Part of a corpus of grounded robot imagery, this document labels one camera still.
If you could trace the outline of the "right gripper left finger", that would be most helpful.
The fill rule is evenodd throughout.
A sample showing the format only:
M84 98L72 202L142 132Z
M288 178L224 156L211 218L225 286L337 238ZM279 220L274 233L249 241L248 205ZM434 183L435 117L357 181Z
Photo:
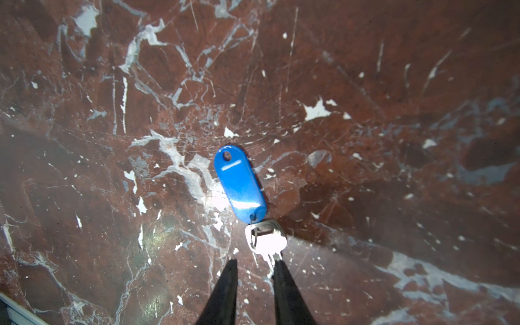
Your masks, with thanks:
M196 325L235 325L237 292L238 263L236 259L231 259L225 265Z

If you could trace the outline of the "blue tagged key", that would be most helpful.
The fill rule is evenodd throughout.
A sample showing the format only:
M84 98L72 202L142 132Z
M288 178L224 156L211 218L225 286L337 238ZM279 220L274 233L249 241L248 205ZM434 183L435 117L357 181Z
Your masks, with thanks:
M268 263L273 276L288 241L281 225L267 218L268 205L248 156L238 146L223 146L215 155L214 167L235 216L246 223L249 249Z

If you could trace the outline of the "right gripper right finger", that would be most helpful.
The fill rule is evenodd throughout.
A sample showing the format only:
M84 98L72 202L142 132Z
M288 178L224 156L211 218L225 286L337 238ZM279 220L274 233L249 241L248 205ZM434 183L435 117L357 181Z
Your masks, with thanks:
M282 260L275 261L273 282L277 325L317 325Z

